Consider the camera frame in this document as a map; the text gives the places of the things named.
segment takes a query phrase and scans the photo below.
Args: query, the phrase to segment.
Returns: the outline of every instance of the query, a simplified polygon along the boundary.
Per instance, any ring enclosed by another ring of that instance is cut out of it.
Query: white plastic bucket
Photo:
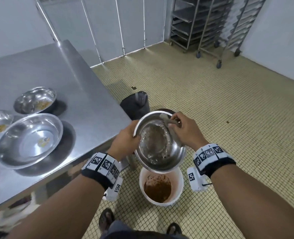
[[[179,199],[179,197],[181,196],[182,191],[184,189],[184,178],[182,176],[180,168],[176,168],[169,173],[162,174],[162,175],[166,175],[169,178],[170,183],[171,183],[171,194],[170,194],[169,198],[164,203],[158,203],[156,201],[153,201],[151,198],[149,198],[146,195],[146,193],[144,191],[144,185],[145,185],[145,182],[146,182],[147,177],[149,175],[158,176],[160,174],[156,174],[154,172],[151,172],[151,171],[145,169],[144,167],[140,171],[139,186],[140,186],[142,194],[145,196],[145,198],[150,203],[152,203],[154,205],[160,205],[160,206],[169,206],[169,205],[174,204]]]

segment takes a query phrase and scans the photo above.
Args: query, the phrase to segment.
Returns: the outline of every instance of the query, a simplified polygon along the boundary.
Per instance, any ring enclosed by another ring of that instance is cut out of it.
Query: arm
[[[209,144],[194,120],[181,112],[172,116],[175,118],[181,120],[181,128],[170,126],[184,144],[195,151]],[[246,238],[294,238],[294,208],[270,188],[232,164],[217,169],[211,181],[226,211]]]
[[[140,137],[133,138],[137,122],[133,121],[117,135],[107,151],[110,156],[120,161],[138,147]],[[8,239],[82,238],[104,192],[98,182],[79,175],[28,215]]]

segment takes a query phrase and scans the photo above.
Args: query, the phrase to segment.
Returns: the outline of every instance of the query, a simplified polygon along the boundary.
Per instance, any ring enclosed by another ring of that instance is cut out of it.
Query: person's left hand
[[[107,153],[118,162],[125,156],[132,154],[138,148],[141,136],[137,135],[133,137],[133,131],[138,121],[139,120],[132,121],[128,127],[121,130],[107,151]]]

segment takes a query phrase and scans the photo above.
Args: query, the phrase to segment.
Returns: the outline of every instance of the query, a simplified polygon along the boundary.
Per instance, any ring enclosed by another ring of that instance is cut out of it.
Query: stainless steel table
[[[130,123],[68,40],[0,58],[0,109],[14,112],[14,100],[37,86],[56,90],[53,114],[62,120],[64,135],[37,166],[12,170],[0,165],[0,209],[88,158]]]

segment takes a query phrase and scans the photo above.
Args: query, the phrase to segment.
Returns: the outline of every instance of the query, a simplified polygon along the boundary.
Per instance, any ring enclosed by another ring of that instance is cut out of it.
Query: hand
[[[125,156],[132,154],[138,148],[141,136],[137,135],[133,137],[133,131],[137,123],[138,120],[132,121],[128,127],[121,130],[107,151],[118,162]]]
[[[176,124],[169,124],[171,128],[175,131],[181,142],[194,151],[199,148],[209,144],[209,142],[202,135],[195,120],[188,118],[181,112],[177,112],[172,115],[171,120],[179,118],[181,121],[181,128],[177,127]]]

